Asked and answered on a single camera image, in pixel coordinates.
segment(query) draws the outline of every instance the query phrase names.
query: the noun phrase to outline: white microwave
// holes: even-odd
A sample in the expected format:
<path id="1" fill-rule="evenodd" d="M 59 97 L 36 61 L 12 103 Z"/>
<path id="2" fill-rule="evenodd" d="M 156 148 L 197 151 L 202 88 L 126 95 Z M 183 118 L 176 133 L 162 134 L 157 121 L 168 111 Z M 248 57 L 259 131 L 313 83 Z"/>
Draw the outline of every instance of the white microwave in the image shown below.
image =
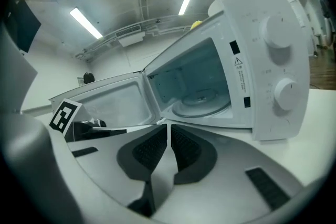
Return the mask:
<path id="1" fill-rule="evenodd" d="M 287 0 L 222 0 L 143 70 L 51 98 L 83 103 L 107 127 L 166 118 L 252 129 L 255 140 L 298 134 L 309 92 L 307 46 Z"/>

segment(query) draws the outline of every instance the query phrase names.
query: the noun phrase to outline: black rubber pad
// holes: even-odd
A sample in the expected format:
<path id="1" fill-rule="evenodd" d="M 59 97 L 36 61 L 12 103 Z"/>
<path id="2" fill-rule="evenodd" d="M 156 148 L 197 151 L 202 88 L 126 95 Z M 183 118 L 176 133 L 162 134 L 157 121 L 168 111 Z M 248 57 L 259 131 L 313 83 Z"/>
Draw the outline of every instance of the black rubber pad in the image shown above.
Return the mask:
<path id="1" fill-rule="evenodd" d="M 289 201 L 289 196 L 261 168 L 245 171 L 271 210 Z"/>
<path id="2" fill-rule="evenodd" d="M 92 146 L 92 147 L 83 148 L 82 150 L 72 151 L 72 154 L 75 158 L 77 158 L 80 156 L 91 154 L 96 151 L 98 151 L 98 149 Z"/>
<path id="3" fill-rule="evenodd" d="M 217 151 L 213 144 L 177 124 L 171 125 L 171 134 L 179 171 L 174 177 L 174 184 L 190 184 L 202 180 L 217 162 Z"/>
<path id="4" fill-rule="evenodd" d="M 167 125 L 162 124 L 122 146 L 117 161 L 129 178 L 149 182 L 166 148 Z"/>

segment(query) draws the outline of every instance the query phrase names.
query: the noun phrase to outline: vent slot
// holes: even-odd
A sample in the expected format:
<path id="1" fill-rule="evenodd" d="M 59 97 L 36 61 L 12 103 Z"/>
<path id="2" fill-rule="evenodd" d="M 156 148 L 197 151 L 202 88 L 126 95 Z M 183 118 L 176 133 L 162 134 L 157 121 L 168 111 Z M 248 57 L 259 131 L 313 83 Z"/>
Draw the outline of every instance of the vent slot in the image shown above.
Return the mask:
<path id="1" fill-rule="evenodd" d="M 126 35 L 129 35 L 129 34 L 134 34 L 134 33 L 139 32 L 139 31 L 141 31 L 141 27 L 140 27 L 140 25 L 136 25 L 136 26 L 118 31 L 118 32 L 116 32 L 115 35 L 117 37 L 122 37 L 122 36 L 126 36 Z"/>
<path id="2" fill-rule="evenodd" d="M 149 75 L 147 76 L 148 79 L 154 79 L 155 76 L 157 76 L 158 74 L 153 74 L 153 75 Z"/>

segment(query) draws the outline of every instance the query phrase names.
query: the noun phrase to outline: microwave door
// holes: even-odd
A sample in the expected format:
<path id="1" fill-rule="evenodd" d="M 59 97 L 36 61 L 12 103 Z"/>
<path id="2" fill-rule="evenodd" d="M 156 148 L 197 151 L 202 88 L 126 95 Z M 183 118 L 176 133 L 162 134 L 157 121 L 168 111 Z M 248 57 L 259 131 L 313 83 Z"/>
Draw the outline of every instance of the microwave door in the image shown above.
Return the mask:
<path id="1" fill-rule="evenodd" d="M 54 111 L 64 98 L 82 103 L 109 128 L 153 124 L 160 119 L 141 72 L 99 80 L 51 98 Z"/>

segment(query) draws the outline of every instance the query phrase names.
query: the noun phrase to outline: ceiling duct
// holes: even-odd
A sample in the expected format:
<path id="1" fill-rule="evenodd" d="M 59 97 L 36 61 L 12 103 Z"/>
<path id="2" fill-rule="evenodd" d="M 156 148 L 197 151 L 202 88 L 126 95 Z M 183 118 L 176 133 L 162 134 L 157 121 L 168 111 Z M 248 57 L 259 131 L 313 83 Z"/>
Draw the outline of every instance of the ceiling duct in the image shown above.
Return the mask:
<path id="1" fill-rule="evenodd" d="M 143 41 L 144 36 L 145 36 L 145 32 L 143 31 L 143 32 L 138 32 L 133 35 L 127 35 L 123 38 L 118 38 L 118 41 L 122 47 L 127 47 L 129 45 Z"/>
<path id="2" fill-rule="evenodd" d="M 100 48 L 101 46 L 102 46 L 102 42 L 94 44 L 93 46 L 89 48 L 89 50 L 93 51 L 93 50 Z"/>
<path id="3" fill-rule="evenodd" d="M 125 37 L 128 35 L 133 35 L 135 33 L 141 32 L 141 26 L 140 25 L 135 25 L 123 30 L 120 30 L 118 32 L 115 33 L 115 35 L 117 36 L 117 38 L 121 38 L 121 37 Z"/>

